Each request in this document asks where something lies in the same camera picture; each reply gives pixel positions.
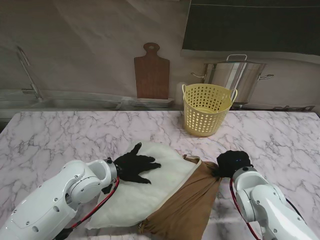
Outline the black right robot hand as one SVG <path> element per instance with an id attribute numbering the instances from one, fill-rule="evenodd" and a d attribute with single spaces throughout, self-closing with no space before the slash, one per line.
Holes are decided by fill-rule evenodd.
<path id="1" fill-rule="evenodd" d="M 216 178 L 232 178 L 234 173 L 244 167 L 252 167 L 249 155 L 244 151 L 228 150 L 217 157 L 217 165 L 211 174 Z"/>

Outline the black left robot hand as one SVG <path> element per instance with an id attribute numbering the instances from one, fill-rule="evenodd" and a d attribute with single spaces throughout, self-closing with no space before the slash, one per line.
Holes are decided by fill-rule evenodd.
<path id="1" fill-rule="evenodd" d="M 137 143 L 130 152 L 118 157 L 114 161 L 117 175 L 121 180 L 138 184 L 151 184 L 149 179 L 141 177 L 140 174 L 161 168 L 162 165 L 155 162 L 154 157 L 138 155 L 141 147 L 142 143 Z"/>

